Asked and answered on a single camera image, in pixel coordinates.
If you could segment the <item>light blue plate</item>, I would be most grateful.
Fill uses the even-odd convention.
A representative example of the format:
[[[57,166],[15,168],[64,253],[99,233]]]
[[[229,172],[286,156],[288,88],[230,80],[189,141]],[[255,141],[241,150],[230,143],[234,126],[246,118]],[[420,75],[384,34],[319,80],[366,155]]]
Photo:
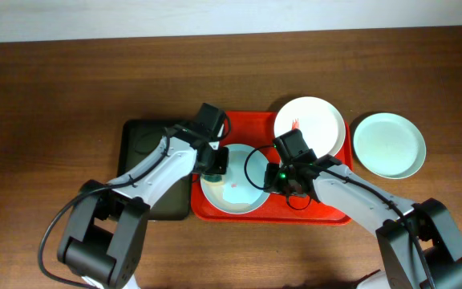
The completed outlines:
[[[244,165],[253,147],[228,144],[229,163],[222,186],[206,185],[201,177],[201,188],[209,203],[228,214],[247,214],[260,208],[269,194],[252,186],[245,176]]]

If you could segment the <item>mint green plate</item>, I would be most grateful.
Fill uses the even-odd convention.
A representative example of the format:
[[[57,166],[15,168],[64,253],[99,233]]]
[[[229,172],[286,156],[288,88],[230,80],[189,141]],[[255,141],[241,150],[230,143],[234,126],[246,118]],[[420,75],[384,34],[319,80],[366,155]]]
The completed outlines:
[[[414,175],[427,156],[420,130],[410,120],[388,112],[372,114],[359,122],[353,148],[366,169],[388,179]]]

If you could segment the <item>green and yellow sponge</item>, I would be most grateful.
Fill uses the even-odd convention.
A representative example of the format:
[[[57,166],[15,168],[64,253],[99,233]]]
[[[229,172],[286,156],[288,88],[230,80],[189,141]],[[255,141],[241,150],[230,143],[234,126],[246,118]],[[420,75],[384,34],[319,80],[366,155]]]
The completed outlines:
[[[222,174],[205,174],[203,181],[206,185],[222,186],[225,183],[224,176]]]

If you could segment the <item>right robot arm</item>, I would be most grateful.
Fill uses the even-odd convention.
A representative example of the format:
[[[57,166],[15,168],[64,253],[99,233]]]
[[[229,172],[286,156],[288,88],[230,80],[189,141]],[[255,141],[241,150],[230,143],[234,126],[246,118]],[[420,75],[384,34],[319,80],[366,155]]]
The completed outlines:
[[[462,233],[448,208],[397,197],[334,157],[265,170],[269,193],[301,194],[334,207],[373,234],[384,268],[360,288],[462,288]]]

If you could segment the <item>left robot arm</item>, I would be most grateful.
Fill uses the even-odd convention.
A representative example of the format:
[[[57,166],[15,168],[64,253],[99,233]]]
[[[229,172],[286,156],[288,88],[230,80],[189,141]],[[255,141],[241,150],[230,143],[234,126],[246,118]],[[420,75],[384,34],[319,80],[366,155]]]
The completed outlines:
[[[57,259],[83,288],[135,288],[151,208],[180,179],[215,172],[225,126],[176,124],[134,168],[106,184],[90,180],[62,209],[69,213]]]

